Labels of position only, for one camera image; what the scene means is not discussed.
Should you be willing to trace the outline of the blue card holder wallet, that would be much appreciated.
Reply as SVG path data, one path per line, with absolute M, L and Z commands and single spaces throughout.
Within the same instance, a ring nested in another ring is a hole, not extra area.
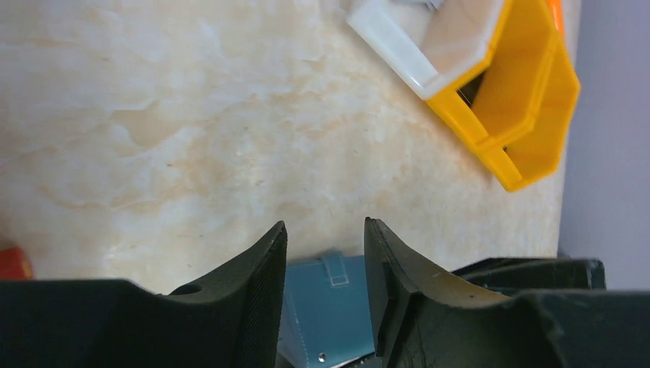
M 277 351 L 292 367 L 379 366 L 362 255 L 287 266 Z

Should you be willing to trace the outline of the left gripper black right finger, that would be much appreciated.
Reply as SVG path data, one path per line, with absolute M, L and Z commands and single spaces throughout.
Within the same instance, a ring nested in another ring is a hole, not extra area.
M 364 224 L 375 352 L 385 367 L 647 367 L 646 291 L 507 296 L 452 274 L 377 218 Z

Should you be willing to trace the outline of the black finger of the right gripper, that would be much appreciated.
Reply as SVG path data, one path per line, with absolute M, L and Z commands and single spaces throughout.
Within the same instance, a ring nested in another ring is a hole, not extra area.
M 604 264 L 595 258 L 486 258 L 452 274 L 507 296 L 535 289 L 606 289 Z

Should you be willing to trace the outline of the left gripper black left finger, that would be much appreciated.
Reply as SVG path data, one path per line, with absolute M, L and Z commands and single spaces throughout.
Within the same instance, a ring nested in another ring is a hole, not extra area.
M 123 279 L 3 281 L 3 367 L 272 367 L 287 229 L 152 294 Z

